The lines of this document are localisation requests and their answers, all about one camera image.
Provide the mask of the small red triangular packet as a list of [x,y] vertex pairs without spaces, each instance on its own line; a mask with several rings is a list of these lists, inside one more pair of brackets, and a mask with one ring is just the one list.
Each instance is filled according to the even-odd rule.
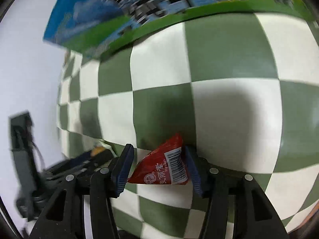
[[182,160],[183,138],[176,134],[147,154],[135,167],[128,183],[186,184],[188,174]]

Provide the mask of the clear wrapped yellow pastry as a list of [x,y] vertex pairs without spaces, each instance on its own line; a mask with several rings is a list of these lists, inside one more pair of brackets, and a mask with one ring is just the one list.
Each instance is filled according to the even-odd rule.
[[99,153],[105,151],[106,149],[109,150],[109,151],[112,153],[112,156],[113,156],[113,157],[116,157],[116,153],[115,153],[114,150],[112,149],[112,146],[109,145],[109,144],[106,144],[106,143],[105,143],[104,141],[102,141],[102,140],[95,145],[95,147],[91,150],[90,155],[91,155],[91,157],[94,157],[94,156],[96,156],[97,154],[99,154]]

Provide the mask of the green white checkered blanket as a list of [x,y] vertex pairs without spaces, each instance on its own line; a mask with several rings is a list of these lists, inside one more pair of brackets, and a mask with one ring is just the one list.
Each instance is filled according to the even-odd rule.
[[222,14],[104,62],[71,52],[57,115],[70,158],[103,139],[139,161],[179,133],[211,164],[250,173],[292,231],[318,203],[318,25]]

